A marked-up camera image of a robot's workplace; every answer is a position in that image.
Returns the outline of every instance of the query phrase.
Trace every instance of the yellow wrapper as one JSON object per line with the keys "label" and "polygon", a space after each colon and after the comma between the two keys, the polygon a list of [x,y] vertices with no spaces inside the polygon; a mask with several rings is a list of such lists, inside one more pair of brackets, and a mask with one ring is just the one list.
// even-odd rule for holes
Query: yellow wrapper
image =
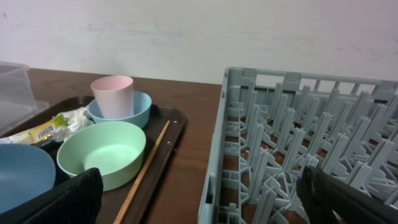
{"label": "yellow wrapper", "polygon": [[61,126],[68,126],[62,114],[54,117],[44,124],[30,128],[13,136],[9,136],[8,138],[12,141],[12,143],[34,144],[46,140],[51,136],[51,133],[54,130]]}

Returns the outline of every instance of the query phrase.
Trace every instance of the tray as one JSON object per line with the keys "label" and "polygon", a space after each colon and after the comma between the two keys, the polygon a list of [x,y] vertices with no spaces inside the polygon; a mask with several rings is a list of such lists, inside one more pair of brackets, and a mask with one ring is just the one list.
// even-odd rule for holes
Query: tray
{"label": "tray", "polygon": [[307,223],[295,181],[317,164],[398,208],[397,90],[391,81],[227,68],[198,223]]}
{"label": "tray", "polygon": [[[93,100],[92,96],[79,96],[64,100],[34,116],[25,123],[20,124],[18,127],[7,132],[3,136],[10,136],[26,129],[38,126],[50,120],[53,116],[60,112],[75,110],[82,106],[86,106],[91,102],[91,100]],[[150,150],[152,149],[156,139],[168,120],[170,120],[169,128],[167,129],[164,138],[152,160],[152,163],[141,182],[141,186],[139,187],[137,194],[132,201],[123,223],[140,223],[146,207],[150,202],[152,194],[154,193],[155,187],[160,179],[160,176],[162,175],[168,160],[173,154],[174,149],[177,147],[178,140],[182,136],[187,122],[184,114],[175,108],[159,107],[156,105],[151,106],[149,121],[143,128],[147,137],[147,144],[144,149],[144,160],[142,165],[144,165]],[[53,157],[54,160],[56,159],[59,146],[59,144],[52,144],[45,147],[45,150]],[[67,179],[68,176],[64,174],[57,166],[56,185],[61,184]],[[122,187],[104,192],[102,196],[102,207],[96,220],[97,223],[113,222],[119,212],[119,209],[121,208],[121,205],[124,202],[124,199],[127,197],[134,180],[135,178]]]}

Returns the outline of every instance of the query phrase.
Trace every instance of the black tray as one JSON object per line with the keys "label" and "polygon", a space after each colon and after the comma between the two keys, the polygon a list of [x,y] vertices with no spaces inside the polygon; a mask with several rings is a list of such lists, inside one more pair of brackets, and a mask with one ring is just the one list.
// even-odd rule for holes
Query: black tray
{"label": "black tray", "polygon": [[[3,134],[2,137],[10,136],[21,131],[25,131],[26,129],[34,128],[52,119],[60,112],[75,110],[82,106],[86,106],[91,100],[93,100],[92,96],[80,96],[64,100],[34,116],[25,123],[18,125],[13,130]],[[144,149],[144,161],[149,155],[150,150],[154,146],[156,139],[159,137],[159,134],[167,121],[170,121],[169,128],[166,130],[163,140],[160,143],[160,146],[141,182],[140,187],[138,188],[137,194],[134,197],[129,210],[127,211],[123,223],[140,223],[146,207],[150,202],[152,194],[154,193],[155,187],[160,179],[160,176],[162,175],[167,161],[172,155],[172,152],[176,148],[178,140],[182,135],[187,122],[184,114],[177,109],[152,105],[150,108],[149,121],[143,128],[147,138],[146,147]],[[59,146],[59,144],[51,144],[44,148],[52,156],[56,166],[56,156]],[[56,185],[61,184],[68,179],[68,176],[64,174],[57,166]],[[102,207],[96,220],[97,223],[113,222],[119,212],[119,209],[121,208],[121,205],[124,202],[124,199],[127,197],[134,180],[135,178],[117,189],[104,192],[102,196]]]}

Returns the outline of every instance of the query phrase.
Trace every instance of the bowl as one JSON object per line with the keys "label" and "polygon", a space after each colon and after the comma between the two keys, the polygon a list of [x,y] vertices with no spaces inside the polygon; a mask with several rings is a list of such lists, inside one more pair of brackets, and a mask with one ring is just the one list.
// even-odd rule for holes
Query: bowl
{"label": "bowl", "polygon": [[134,115],[132,116],[121,119],[106,119],[102,116],[101,110],[96,100],[93,100],[88,105],[88,113],[93,118],[96,124],[108,121],[124,121],[131,124],[135,124],[140,128],[143,128],[147,124],[149,119],[149,112],[152,100],[148,94],[140,91],[134,91],[133,94],[134,94]]}
{"label": "bowl", "polygon": [[35,146],[0,144],[0,213],[50,190],[55,164]]}
{"label": "bowl", "polygon": [[122,121],[94,124],[61,145],[57,163],[70,177],[96,167],[101,172],[104,190],[112,190],[137,174],[145,144],[144,132],[134,124]]}

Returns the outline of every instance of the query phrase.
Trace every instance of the blue bowl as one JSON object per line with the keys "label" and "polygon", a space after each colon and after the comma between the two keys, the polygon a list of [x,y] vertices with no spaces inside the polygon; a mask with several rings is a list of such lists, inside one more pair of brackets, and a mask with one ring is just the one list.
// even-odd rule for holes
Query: blue bowl
{"label": "blue bowl", "polygon": [[54,182],[54,161],[44,150],[0,144],[0,213],[50,190]]}
{"label": "blue bowl", "polygon": [[134,91],[134,115],[130,117],[121,119],[106,119],[102,116],[96,100],[93,100],[88,105],[88,113],[97,124],[107,121],[124,121],[143,128],[148,122],[151,104],[152,100],[148,94]]}

